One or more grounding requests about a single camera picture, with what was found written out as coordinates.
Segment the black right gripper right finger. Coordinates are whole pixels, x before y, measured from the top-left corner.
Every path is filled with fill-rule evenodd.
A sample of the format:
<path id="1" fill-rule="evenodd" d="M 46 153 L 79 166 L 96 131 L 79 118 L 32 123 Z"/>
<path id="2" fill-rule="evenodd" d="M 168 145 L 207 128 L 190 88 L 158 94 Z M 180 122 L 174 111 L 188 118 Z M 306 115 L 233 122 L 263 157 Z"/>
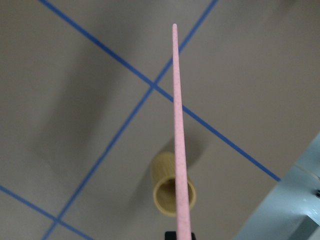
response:
<path id="1" fill-rule="evenodd" d="M 195 236 L 195 234 L 193 232 L 191 233 L 191 239 L 192 240 L 196 240 L 196 236 Z"/>

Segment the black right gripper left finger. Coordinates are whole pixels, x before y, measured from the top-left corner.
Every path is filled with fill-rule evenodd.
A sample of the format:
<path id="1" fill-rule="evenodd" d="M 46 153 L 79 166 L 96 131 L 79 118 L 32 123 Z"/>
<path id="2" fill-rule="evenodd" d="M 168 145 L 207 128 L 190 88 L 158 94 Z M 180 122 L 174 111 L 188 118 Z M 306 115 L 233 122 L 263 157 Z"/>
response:
<path id="1" fill-rule="evenodd" d="M 166 231 L 164 234 L 165 240 L 177 240 L 177 233 L 175 231 Z"/>

